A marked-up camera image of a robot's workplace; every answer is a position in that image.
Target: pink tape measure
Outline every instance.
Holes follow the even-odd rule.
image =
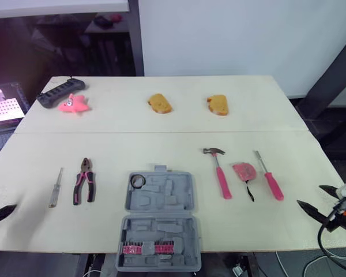
[[[250,163],[237,163],[232,166],[237,176],[246,184],[247,193],[249,194],[251,200],[255,202],[253,194],[249,190],[249,181],[255,179],[256,170]]]

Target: hammer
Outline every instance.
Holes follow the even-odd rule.
[[[204,148],[202,152],[204,154],[212,154],[212,156],[215,158],[217,176],[218,176],[219,184],[221,187],[221,191],[223,193],[223,197],[224,199],[231,199],[232,195],[231,195],[230,189],[228,188],[227,180],[225,179],[223,170],[219,166],[218,158],[217,158],[217,153],[224,155],[225,152],[218,148]]]

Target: white cable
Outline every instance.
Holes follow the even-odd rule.
[[[278,252],[277,252],[277,251],[276,251],[276,256],[277,256],[278,263],[279,263],[279,265],[281,266],[284,275],[285,275],[286,277],[289,277],[288,274],[287,274],[286,269],[284,269],[284,267],[283,267],[283,265],[282,265],[282,263],[281,263],[281,260],[279,259],[279,256],[278,256]]]
[[[98,272],[98,273],[101,273],[101,274],[107,276],[104,272],[102,272],[100,270],[93,269],[93,270],[90,270],[89,272],[86,272],[82,277],[86,277],[91,272]]]
[[[338,256],[338,255],[333,254],[332,252],[328,251],[327,249],[326,249],[326,251],[327,251],[329,254],[331,254],[333,257],[335,257],[335,258],[338,258],[338,259],[341,259],[341,260],[346,259],[346,256]]]
[[[315,260],[309,262],[309,263],[305,266],[304,273],[303,273],[303,277],[306,277],[306,271],[307,271],[307,269],[309,268],[309,266],[311,266],[311,265],[314,264],[316,261],[319,261],[319,260],[321,260],[321,259],[323,259],[323,258],[327,258],[327,256],[321,256],[321,257],[318,257],[318,258],[316,258]],[[346,257],[337,257],[337,256],[335,256],[335,258],[340,259],[340,260],[346,260]]]

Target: gray wall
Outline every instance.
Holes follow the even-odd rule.
[[[305,96],[346,44],[346,0],[140,0],[146,76],[270,74]]]

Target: pink plush toy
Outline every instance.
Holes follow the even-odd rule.
[[[80,111],[88,111],[89,107],[85,103],[85,97],[83,95],[74,96],[72,93],[66,102],[62,103],[58,110],[77,113]]]

